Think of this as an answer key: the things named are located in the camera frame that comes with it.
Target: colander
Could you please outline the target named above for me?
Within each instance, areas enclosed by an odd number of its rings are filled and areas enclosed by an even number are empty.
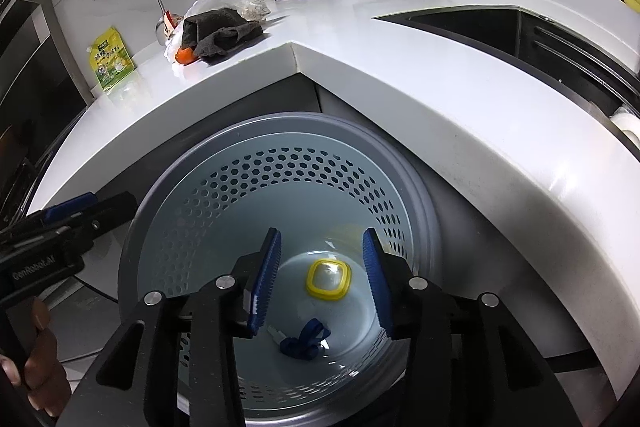
[[[317,113],[248,120],[178,159],[140,205],[118,280],[125,317],[148,291],[192,293],[256,251],[269,227],[282,232],[282,260],[265,326],[236,339],[247,425],[323,427],[362,409],[401,375],[408,345],[378,325],[362,260],[362,234],[375,227],[390,253],[415,274],[438,280],[439,233],[415,170],[371,131]],[[351,268],[337,301],[309,295],[318,259]],[[311,318],[332,334],[312,361],[283,355]],[[188,399],[189,337],[178,357],[178,389]]]

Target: black sink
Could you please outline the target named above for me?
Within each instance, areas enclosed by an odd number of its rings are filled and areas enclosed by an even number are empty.
[[[381,19],[492,54],[536,76],[580,105],[593,103],[607,117],[621,105],[640,116],[638,78],[590,42],[549,19],[516,7],[466,6]]]

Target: plastic bag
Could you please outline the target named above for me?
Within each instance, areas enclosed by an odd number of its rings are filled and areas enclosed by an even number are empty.
[[[193,15],[219,10],[221,8],[232,8],[237,10],[243,19],[247,21],[263,21],[271,10],[267,6],[267,0],[197,0],[191,8],[184,14],[187,19]],[[182,21],[172,32],[166,42],[164,56],[170,63],[175,62],[175,54],[182,45]]]
[[[129,52],[124,47],[120,34],[114,27],[109,28],[95,39],[87,51],[89,65],[94,70],[95,78],[98,79],[100,87],[104,90],[111,89],[136,69]]]

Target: yellow label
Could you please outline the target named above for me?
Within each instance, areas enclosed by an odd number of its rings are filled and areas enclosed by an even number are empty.
[[[116,28],[105,31],[89,49],[89,64],[104,90],[111,89],[136,69]]]

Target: white countertop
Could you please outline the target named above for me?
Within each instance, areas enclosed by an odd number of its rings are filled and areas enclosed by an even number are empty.
[[[83,115],[30,210],[96,191],[229,103],[298,71],[412,150],[474,204],[558,295],[619,396],[640,363],[640,163],[537,79],[458,42],[372,17],[518,5],[625,63],[629,47],[549,0],[292,0],[225,62],[158,53]]]

